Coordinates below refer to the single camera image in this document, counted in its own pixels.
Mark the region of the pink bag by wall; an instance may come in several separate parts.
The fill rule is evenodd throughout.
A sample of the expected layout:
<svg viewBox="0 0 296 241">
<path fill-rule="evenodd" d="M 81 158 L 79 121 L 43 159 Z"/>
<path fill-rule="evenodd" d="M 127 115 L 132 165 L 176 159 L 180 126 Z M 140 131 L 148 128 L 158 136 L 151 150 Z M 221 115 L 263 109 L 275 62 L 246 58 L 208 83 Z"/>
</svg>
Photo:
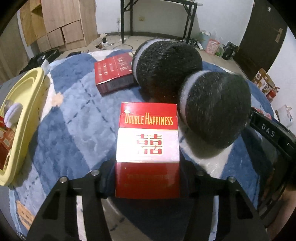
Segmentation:
<svg viewBox="0 0 296 241">
<path fill-rule="evenodd" d="M 208 53 L 210 55 L 215 55 L 219 45 L 220 45 L 219 41 L 214 40 L 214 39 L 209 39 L 207 47 L 206 47 L 206 53 Z"/>
</svg>

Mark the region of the black folding table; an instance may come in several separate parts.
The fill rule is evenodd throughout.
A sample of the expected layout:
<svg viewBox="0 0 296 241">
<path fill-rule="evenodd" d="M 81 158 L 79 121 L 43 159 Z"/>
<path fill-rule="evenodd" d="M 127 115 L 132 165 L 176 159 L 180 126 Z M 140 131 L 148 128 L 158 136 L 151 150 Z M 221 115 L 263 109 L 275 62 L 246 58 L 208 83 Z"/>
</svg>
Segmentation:
<svg viewBox="0 0 296 241">
<path fill-rule="evenodd" d="M 189 42 L 197 23 L 197 1 L 120 1 L 120 36 L 144 35 Z"/>
</svg>

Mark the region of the white powder puff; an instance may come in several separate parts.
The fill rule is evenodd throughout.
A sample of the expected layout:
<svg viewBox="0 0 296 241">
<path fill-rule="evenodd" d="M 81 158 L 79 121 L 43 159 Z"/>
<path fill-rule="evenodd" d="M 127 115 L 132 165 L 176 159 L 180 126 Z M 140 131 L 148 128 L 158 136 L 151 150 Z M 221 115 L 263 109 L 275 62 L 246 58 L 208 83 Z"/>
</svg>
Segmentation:
<svg viewBox="0 0 296 241">
<path fill-rule="evenodd" d="M 6 127 L 11 128 L 16 125 L 20 119 L 20 115 L 23 110 L 23 105 L 21 103 L 14 103 L 4 115 L 4 123 Z"/>
</svg>

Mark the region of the red white cigarette pack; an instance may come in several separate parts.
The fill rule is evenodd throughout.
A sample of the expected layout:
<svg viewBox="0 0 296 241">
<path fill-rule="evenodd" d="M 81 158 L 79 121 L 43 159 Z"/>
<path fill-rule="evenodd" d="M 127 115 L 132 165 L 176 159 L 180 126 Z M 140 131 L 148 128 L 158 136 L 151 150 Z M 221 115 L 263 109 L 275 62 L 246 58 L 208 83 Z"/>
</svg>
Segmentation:
<svg viewBox="0 0 296 241">
<path fill-rule="evenodd" d="M 115 195 L 124 199 L 180 197 L 176 104 L 122 103 L 116 145 Z"/>
</svg>

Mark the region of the yellow plastic basin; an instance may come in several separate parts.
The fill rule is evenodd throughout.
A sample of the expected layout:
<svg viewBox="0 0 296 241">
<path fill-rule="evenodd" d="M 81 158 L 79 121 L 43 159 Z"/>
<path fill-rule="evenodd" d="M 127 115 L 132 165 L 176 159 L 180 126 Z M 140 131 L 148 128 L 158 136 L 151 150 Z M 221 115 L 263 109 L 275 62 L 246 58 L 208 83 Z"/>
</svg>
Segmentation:
<svg viewBox="0 0 296 241">
<path fill-rule="evenodd" d="M 28 71 L 10 89 L 4 100 L 11 100 L 23 106 L 18 123 L 13 130 L 15 137 L 8 154 L 5 170 L 1 170 L 1 186 L 8 186 L 21 168 L 30 140 L 40 121 L 40 109 L 46 99 L 45 73 L 40 67 Z"/>
</svg>

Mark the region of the dark brown door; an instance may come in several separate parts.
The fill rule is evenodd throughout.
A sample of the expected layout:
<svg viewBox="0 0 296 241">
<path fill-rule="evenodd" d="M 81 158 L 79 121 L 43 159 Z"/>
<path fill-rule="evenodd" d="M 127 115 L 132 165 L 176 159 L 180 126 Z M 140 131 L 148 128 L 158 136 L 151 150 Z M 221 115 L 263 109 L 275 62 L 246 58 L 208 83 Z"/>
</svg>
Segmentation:
<svg viewBox="0 0 296 241">
<path fill-rule="evenodd" d="M 234 61 L 248 79 L 263 68 L 269 71 L 287 33 L 287 24 L 268 1 L 254 1 L 249 23 Z"/>
</svg>

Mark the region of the large black foam cylinder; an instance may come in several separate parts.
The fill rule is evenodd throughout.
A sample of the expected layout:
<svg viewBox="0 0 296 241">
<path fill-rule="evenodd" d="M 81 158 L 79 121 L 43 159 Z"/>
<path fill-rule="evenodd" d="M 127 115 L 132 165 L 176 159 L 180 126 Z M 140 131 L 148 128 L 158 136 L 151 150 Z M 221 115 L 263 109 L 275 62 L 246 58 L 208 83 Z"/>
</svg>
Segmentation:
<svg viewBox="0 0 296 241">
<path fill-rule="evenodd" d="M 180 88 L 180 118 L 217 149 L 225 149 L 238 138 L 250 111 L 250 88 L 238 74 L 202 70 L 189 75 Z"/>
</svg>

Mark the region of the blue white plush rug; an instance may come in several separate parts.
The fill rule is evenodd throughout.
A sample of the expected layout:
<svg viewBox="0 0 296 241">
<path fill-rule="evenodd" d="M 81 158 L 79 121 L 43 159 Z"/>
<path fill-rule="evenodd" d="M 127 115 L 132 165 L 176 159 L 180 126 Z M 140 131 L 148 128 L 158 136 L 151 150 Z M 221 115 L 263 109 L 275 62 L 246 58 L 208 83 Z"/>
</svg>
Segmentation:
<svg viewBox="0 0 296 241">
<path fill-rule="evenodd" d="M 13 227 L 26 237 L 27 221 L 17 205 L 36 215 L 61 176 L 80 178 L 115 156 L 120 106 L 124 101 L 142 102 L 138 87 L 101 96 L 95 86 L 94 63 L 108 51 L 79 54 L 50 65 L 47 102 L 23 166 L 10 186 Z M 268 169 L 265 152 L 271 147 L 256 131 L 247 128 L 232 145 L 215 155 L 183 123 L 179 124 L 180 148 L 187 160 L 201 165 L 215 178 L 237 178 L 254 206 L 259 200 L 260 177 Z M 181 240 L 192 204 L 137 206 L 107 199 L 103 209 L 113 240 Z"/>
</svg>

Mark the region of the black bag by wall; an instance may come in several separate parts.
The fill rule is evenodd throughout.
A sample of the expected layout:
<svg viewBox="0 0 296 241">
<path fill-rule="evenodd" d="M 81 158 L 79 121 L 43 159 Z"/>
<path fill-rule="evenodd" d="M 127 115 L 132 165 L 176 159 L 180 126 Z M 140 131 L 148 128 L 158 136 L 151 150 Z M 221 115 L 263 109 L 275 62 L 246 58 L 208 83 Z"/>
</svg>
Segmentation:
<svg viewBox="0 0 296 241">
<path fill-rule="evenodd" d="M 239 47 L 233 44 L 232 42 L 228 42 L 224 47 L 223 47 L 223 55 L 222 58 L 224 60 L 230 60 L 235 53 L 237 53 Z"/>
</svg>

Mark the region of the wooden wardrobe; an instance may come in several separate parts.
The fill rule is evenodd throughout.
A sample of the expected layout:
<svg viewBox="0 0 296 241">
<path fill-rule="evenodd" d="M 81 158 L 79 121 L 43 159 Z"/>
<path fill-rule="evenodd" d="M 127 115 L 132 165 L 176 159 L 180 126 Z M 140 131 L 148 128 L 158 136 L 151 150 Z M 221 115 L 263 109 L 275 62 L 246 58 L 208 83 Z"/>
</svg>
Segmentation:
<svg viewBox="0 0 296 241">
<path fill-rule="evenodd" d="M 41 52 L 86 47 L 98 37 L 95 1 L 26 1 L 20 22 L 26 46 Z"/>
</svg>

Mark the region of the black open case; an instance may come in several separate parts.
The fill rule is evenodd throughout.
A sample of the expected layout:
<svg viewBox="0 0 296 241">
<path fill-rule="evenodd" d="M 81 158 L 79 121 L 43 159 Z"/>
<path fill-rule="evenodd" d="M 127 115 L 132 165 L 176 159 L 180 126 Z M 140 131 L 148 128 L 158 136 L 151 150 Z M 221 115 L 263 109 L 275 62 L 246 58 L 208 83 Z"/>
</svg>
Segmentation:
<svg viewBox="0 0 296 241">
<path fill-rule="evenodd" d="M 29 63 L 25 68 L 23 68 L 19 74 L 27 72 L 33 68 L 41 67 L 43 62 L 47 60 L 49 63 L 52 63 L 61 55 L 61 51 L 59 49 L 51 49 L 42 53 L 37 54 L 29 60 Z"/>
</svg>

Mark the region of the long red carton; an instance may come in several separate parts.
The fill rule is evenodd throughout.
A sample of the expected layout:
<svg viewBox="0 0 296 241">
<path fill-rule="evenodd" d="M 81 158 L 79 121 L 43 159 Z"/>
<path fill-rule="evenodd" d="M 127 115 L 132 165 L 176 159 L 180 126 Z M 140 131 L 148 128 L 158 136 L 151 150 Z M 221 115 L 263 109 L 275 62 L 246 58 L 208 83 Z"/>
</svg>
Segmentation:
<svg viewBox="0 0 296 241">
<path fill-rule="evenodd" d="M 15 132 L 11 129 L 8 128 L 5 123 L 4 123 L 4 118 L 1 116 L 0 117 L 0 122 L 1 122 L 1 137 L 0 137 L 0 169 L 4 170 L 4 166 L 8 162 L 7 156 L 9 154 L 9 151 L 11 150 Z"/>
</svg>

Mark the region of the red fire extinguisher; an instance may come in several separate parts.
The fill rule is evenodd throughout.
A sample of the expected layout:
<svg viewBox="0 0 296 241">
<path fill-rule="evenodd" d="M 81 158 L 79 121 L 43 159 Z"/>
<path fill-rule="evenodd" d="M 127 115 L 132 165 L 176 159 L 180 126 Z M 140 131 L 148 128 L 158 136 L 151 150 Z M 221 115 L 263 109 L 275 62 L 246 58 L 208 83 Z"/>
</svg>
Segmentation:
<svg viewBox="0 0 296 241">
<path fill-rule="evenodd" d="M 272 102 L 274 100 L 279 89 L 280 88 L 278 88 L 278 87 L 274 87 L 273 89 L 270 90 L 270 92 L 266 96 L 266 98 L 269 100 L 269 102 Z"/>
</svg>

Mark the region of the white plastic bag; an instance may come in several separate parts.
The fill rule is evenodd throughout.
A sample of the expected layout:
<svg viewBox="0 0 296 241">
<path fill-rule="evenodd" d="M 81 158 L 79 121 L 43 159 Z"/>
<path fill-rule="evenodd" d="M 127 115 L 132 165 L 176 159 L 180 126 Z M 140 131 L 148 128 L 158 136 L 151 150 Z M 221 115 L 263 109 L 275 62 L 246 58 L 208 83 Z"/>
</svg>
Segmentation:
<svg viewBox="0 0 296 241">
<path fill-rule="evenodd" d="M 284 125 L 286 128 L 289 128 L 293 124 L 293 117 L 291 114 L 292 108 L 287 105 L 283 105 L 281 108 L 277 109 L 276 115 L 278 117 L 279 122 Z"/>
</svg>

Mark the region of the red box on rug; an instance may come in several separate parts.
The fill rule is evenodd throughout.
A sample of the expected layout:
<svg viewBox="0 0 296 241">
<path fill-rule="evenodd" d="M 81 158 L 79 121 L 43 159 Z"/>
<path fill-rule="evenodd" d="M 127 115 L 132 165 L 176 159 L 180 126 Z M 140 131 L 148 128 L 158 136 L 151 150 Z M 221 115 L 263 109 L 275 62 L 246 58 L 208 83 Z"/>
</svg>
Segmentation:
<svg viewBox="0 0 296 241">
<path fill-rule="evenodd" d="M 116 53 L 94 64 L 95 85 L 102 96 L 135 84 L 132 52 Z"/>
</svg>

